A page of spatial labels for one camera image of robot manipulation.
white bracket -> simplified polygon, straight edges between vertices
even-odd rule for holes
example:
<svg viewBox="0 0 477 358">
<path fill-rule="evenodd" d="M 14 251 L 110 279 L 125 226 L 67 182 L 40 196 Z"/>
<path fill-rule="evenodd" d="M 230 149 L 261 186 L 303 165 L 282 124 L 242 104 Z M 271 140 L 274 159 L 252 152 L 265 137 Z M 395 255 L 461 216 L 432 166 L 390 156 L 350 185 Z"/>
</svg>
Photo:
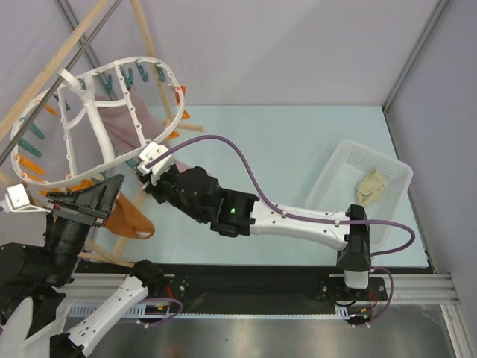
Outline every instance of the white bracket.
<svg viewBox="0 0 477 358">
<path fill-rule="evenodd" d="M 30 195 L 25 186 L 20 183 L 7 187 L 5 200 L 2 203 L 7 203 L 5 211 L 12 213 L 49 213 L 50 210 L 43 207 L 33 205 L 30 201 Z"/>
<path fill-rule="evenodd" d="M 142 174 L 151 173 L 152 185 L 156 185 L 162 173 L 168 170 L 169 167 L 172 165 L 172 154 L 164 158 L 160 162 L 156 163 L 152 168 L 146 168 L 146 166 L 153 160 L 157 159 L 159 156 L 163 155 L 164 153 L 167 153 L 168 151 L 169 150 L 165 145 L 159 145 L 155 142 L 150 142 L 139 155 L 141 163 L 139 163 L 137 169 Z"/>
</svg>

wooden drying rack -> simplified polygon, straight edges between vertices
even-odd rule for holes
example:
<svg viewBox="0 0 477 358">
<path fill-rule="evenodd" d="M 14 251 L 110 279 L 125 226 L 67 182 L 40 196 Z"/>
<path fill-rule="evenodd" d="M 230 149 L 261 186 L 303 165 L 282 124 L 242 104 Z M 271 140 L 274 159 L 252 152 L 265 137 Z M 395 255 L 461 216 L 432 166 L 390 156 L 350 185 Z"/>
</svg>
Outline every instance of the wooden drying rack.
<svg viewBox="0 0 477 358">
<path fill-rule="evenodd" d="M 43 67 L 40 73 L 35 77 L 33 82 L 30 83 L 28 88 L 22 93 L 16 103 L 10 108 L 8 113 L 0 122 L 0 140 L 3 139 L 10 129 L 13 127 L 14 123 L 25 111 L 28 104 L 34 100 L 38 92 L 45 86 L 47 80 L 56 73 L 60 64 L 66 59 L 66 56 L 71 52 L 71 50 L 76 46 L 78 40 L 85 34 L 89 26 L 95 21 L 101 11 L 108 5 L 110 0 L 98 0 L 91 12 L 84 18 L 84 20 L 70 33 L 66 41 L 61 45 L 60 49 L 53 55 L 53 57 L 48 61 L 48 63 Z M 133 8 L 134 16 L 136 18 L 137 25 L 139 27 L 139 32 L 143 43 L 146 48 L 146 55 L 149 57 L 157 58 L 157 53 L 154 48 L 154 44 L 151 39 L 151 33 L 148 28 L 148 23 L 146 22 L 144 10 L 142 9 L 140 0 L 130 0 L 131 7 Z M 171 103 L 167 95 L 167 88 L 164 83 L 157 79 L 157 88 L 159 89 L 159 95 L 164 106 L 164 111 L 167 116 L 166 125 L 170 125 L 174 115 L 172 114 Z M 203 126 L 180 123 L 177 126 L 177 129 L 185 129 L 189 131 L 199 131 L 203 132 Z M 17 180 L 12 179 L 10 176 L 6 175 L 4 172 L 0 172 L 0 184 L 3 187 L 13 185 Z M 135 197 L 133 203 L 138 208 L 141 209 L 142 204 L 145 200 L 145 192 L 140 190 L 137 196 Z M 133 263 L 124 261 L 121 259 L 121 256 L 126 248 L 128 238 L 119 237 L 118 241 L 113 249 L 113 252 L 110 253 L 106 249 L 102 248 L 100 245 L 96 244 L 91 239 L 86 240 L 86 246 L 93 250 L 96 254 L 89 252 L 80 253 L 80 257 L 90 260 L 98 260 L 107 263 L 115 263 L 121 266 L 132 267 Z"/>
</svg>

light blue table surface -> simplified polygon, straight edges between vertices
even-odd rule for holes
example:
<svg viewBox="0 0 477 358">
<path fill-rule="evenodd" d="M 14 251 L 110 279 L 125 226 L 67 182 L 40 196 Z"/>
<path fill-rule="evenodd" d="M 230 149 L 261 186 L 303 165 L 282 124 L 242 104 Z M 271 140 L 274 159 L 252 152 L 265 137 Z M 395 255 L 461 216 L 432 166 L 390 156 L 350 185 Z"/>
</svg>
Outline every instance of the light blue table surface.
<svg viewBox="0 0 477 358">
<path fill-rule="evenodd" d="M 380 107 L 317 106 L 188 106 L 190 123 L 205 127 L 206 134 L 232 140 L 248 159 L 265 194 L 285 205 L 303 207 L 327 160 L 341 140 L 351 139 L 396 156 Z M 197 136 L 180 131 L 176 145 Z M 223 188 L 244 192 L 255 189 L 236 153 L 218 141 L 203 141 L 177 152 L 175 157 L 191 166 L 202 166 L 219 179 Z M 122 192 L 131 200 L 139 191 L 133 170 L 119 166 L 126 175 Z M 334 266 L 336 251 L 323 245 L 281 236 L 229 238 L 211 232 L 168 204 L 147 197 L 142 212 L 154 223 L 156 233 L 147 240 L 129 240 L 123 258 L 158 263 L 224 265 Z M 417 232 L 406 198 L 397 221 Z M 382 249 L 397 247 L 408 233 L 393 229 Z M 112 250 L 116 237 L 100 230 L 97 242 Z M 426 267 L 423 243 L 405 251 L 373 259 L 374 266 Z"/>
</svg>

pink cloth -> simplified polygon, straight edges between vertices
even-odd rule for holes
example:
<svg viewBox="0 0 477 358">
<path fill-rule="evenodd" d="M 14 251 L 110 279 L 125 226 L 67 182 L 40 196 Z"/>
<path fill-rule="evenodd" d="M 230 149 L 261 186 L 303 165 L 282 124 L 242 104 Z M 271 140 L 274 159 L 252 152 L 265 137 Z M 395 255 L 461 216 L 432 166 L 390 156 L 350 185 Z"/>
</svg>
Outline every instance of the pink cloth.
<svg viewBox="0 0 477 358">
<path fill-rule="evenodd" d="M 107 101 L 107 97 L 98 96 L 99 101 Z M 148 109 L 146 103 L 139 96 L 134 87 L 130 89 L 130 100 L 136 111 L 137 119 L 142 126 L 142 132 L 145 139 L 154 139 L 159 136 L 165 129 L 164 123 L 154 118 Z M 118 154 L 124 154 L 141 146 L 141 142 L 134 128 L 133 120 L 127 106 L 121 107 L 101 107 L 98 108 L 104 127 L 110 136 L 111 143 L 117 150 Z M 162 142 L 163 145 L 170 148 L 168 140 Z M 190 168 L 179 160 L 174 160 L 179 172 L 183 172 Z"/>
</svg>

crumpled cloth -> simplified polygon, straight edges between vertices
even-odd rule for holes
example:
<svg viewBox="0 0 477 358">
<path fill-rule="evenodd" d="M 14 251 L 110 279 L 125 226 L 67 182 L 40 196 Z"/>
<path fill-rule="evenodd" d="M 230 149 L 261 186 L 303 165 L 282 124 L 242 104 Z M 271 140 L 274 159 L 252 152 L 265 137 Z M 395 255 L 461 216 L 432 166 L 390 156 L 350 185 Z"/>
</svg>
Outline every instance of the crumpled cloth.
<svg viewBox="0 0 477 358">
<path fill-rule="evenodd" d="M 154 118 L 149 111 L 148 106 L 139 96 L 134 87 L 131 87 L 130 100 L 135 108 L 137 119 L 141 123 L 141 129 L 145 139 L 154 139 L 159 136 L 165 129 L 164 123 Z M 99 101 L 108 101 L 108 97 L 98 96 Z M 99 115 L 104 123 L 104 127 L 110 136 L 111 143 L 119 154 L 124 154 L 141 146 L 141 142 L 137 136 L 134 123 L 131 120 L 130 112 L 127 106 L 120 107 L 100 107 Z M 168 141 L 165 140 L 161 144 L 170 148 Z M 185 163 L 174 160 L 179 172 L 184 172 L 190 166 Z"/>
<path fill-rule="evenodd" d="M 154 224 L 123 193 L 103 226 L 112 233 L 129 239 L 147 239 L 154 235 Z"/>
<path fill-rule="evenodd" d="M 359 184 L 356 191 L 358 202 L 365 206 L 373 201 L 378 201 L 385 191 L 386 180 L 382 178 L 377 169 L 371 169 Z"/>
</svg>

